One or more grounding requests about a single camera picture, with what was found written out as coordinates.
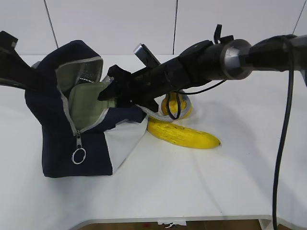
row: black cable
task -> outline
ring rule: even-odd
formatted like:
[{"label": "black cable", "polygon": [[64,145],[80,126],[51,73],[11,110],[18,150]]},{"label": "black cable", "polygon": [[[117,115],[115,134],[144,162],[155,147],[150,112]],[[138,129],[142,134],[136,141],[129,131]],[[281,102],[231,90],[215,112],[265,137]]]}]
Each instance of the black cable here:
[{"label": "black cable", "polygon": [[288,82],[288,95],[287,95],[287,104],[286,110],[284,113],[284,120],[283,120],[283,128],[280,137],[277,157],[276,157],[276,164],[275,164],[275,171],[274,171],[274,182],[273,182],[273,199],[272,199],[272,218],[273,218],[273,228],[277,230],[277,188],[278,188],[278,179],[279,179],[279,170],[280,164],[282,160],[283,154],[283,146],[286,139],[289,118],[290,118],[290,111],[291,111],[291,104],[292,104],[292,95],[293,95],[293,82],[294,82],[294,58],[293,58],[293,50],[292,44],[286,36],[281,36],[280,39],[283,40],[284,44],[286,45],[287,51],[289,53],[289,82]]},{"label": "black cable", "polygon": [[180,114],[181,114],[181,102],[180,102],[180,98],[179,98],[178,92],[176,92],[176,100],[177,100],[177,107],[178,107],[176,117],[172,114],[172,112],[171,112],[171,110],[169,108],[169,100],[170,100],[170,98],[171,98],[171,94],[168,93],[167,94],[167,100],[166,100],[166,110],[167,110],[167,113],[170,116],[170,118],[172,118],[173,120],[177,120],[177,119],[179,119]]},{"label": "black cable", "polygon": [[217,83],[217,84],[215,84],[215,85],[213,85],[213,86],[211,86],[207,89],[201,90],[201,91],[197,91],[197,92],[179,92],[179,91],[177,91],[177,93],[182,94],[182,95],[194,95],[194,94],[198,94],[198,93],[201,93],[201,92],[206,92],[208,90],[211,90],[211,89],[215,88],[216,86],[219,86],[220,84],[224,83],[225,81],[226,80],[222,80],[219,83]]}]

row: zipper pull ring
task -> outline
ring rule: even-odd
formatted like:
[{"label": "zipper pull ring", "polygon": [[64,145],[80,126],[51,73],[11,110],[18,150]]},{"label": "zipper pull ring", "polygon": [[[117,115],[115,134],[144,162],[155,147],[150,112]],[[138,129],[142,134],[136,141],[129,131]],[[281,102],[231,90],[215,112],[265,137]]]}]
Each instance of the zipper pull ring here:
[{"label": "zipper pull ring", "polygon": [[[83,151],[83,159],[80,162],[76,162],[75,161],[75,154],[77,153],[77,151]],[[72,156],[71,156],[71,161],[74,164],[81,164],[86,158],[86,150],[84,148],[82,148],[82,142],[81,142],[81,133],[80,131],[77,131],[77,149],[75,152],[73,152]]]}]

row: zipper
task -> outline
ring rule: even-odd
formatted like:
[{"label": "zipper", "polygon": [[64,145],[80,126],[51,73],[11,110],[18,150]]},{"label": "zipper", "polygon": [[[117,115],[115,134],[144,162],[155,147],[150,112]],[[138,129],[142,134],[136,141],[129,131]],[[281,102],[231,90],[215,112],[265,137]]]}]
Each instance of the zipper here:
[{"label": "zipper", "polygon": [[[63,101],[63,109],[64,109],[64,114],[67,118],[67,120],[69,121],[69,124],[71,126],[71,130],[72,130],[72,134],[77,138],[76,139],[76,150],[75,152],[73,152],[72,156],[71,156],[71,161],[74,163],[74,164],[81,164],[85,158],[86,158],[86,150],[82,147],[82,140],[81,140],[81,133],[84,133],[85,131],[91,129],[91,128],[94,128],[95,126],[99,125],[105,118],[107,112],[109,109],[105,109],[100,117],[97,119],[97,121],[95,123],[93,123],[92,125],[90,126],[87,126],[81,130],[77,130],[72,118],[71,118],[71,115],[69,114],[69,107],[68,107],[68,99],[64,96],[64,94],[62,93],[62,91],[60,90],[59,86],[58,86],[58,90],[61,94],[61,98],[62,98],[62,101]],[[78,151],[83,151],[83,159],[80,161],[80,162],[76,162],[74,157],[75,157],[75,154],[78,152]]]},{"label": "zipper", "polygon": [[[80,131],[78,130],[77,131],[77,149],[75,150],[75,152],[73,152],[72,156],[71,156],[71,161],[74,163],[74,164],[81,164],[85,158],[86,158],[86,150],[84,148],[82,148],[82,141],[81,141],[81,133]],[[83,158],[81,161],[79,162],[76,162],[75,161],[75,154],[78,152],[78,151],[82,151],[83,152]]]}]

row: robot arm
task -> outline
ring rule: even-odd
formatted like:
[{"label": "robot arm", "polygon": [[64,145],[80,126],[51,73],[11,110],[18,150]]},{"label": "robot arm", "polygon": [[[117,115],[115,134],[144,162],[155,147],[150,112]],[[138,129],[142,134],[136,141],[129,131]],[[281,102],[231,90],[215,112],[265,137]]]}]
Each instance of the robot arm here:
[{"label": "robot arm", "polygon": [[[216,44],[209,40],[199,42],[163,64],[144,45],[138,47],[137,55],[146,67],[131,75],[125,72],[126,77],[119,67],[111,67],[108,75],[114,81],[98,99],[124,98],[133,104],[144,104],[166,93],[202,86],[213,80],[241,80],[255,70],[288,70],[288,51],[278,36],[251,46],[245,40],[234,40],[233,36],[220,38],[220,30],[218,25]],[[303,73],[306,82],[307,35],[286,37],[293,47],[295,70]]]}]

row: yellow banana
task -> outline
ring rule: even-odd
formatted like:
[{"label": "yellow banana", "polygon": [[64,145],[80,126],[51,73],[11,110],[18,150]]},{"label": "yellow banana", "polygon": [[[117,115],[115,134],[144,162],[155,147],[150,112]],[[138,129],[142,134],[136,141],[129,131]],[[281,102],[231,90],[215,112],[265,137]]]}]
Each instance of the yellow banana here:
[{"label": "yellow banana", "polygon": [[211,149],[220,145],[219,139],[210,133],[177,126],[151,117],[149,118],[147,130],[159,139],[184,147]]},{"label": "yellow banana", "polygon": [[[183,110],[183,109],[186,108],[187,103],[182,100],[182,95],[179,95],[179,98],[180,98],[181,110]],[[167,112],[167,109],[166,109],[167,99],[168,99],[168,95],[166,94],[165,98],[162,100],[162,103],[161,103],[161,110],[162,110],[162,113],[164,115],[168,115],[168,112]],[[178,105],[177,105],[177,99],[176,99],[176,93],[175,92],[170,93],[169,110],[172,112],[172,114],[174,114],[178,111]],[[192,112],[192,106],[183,118],[187,117],[191,112]]]}]

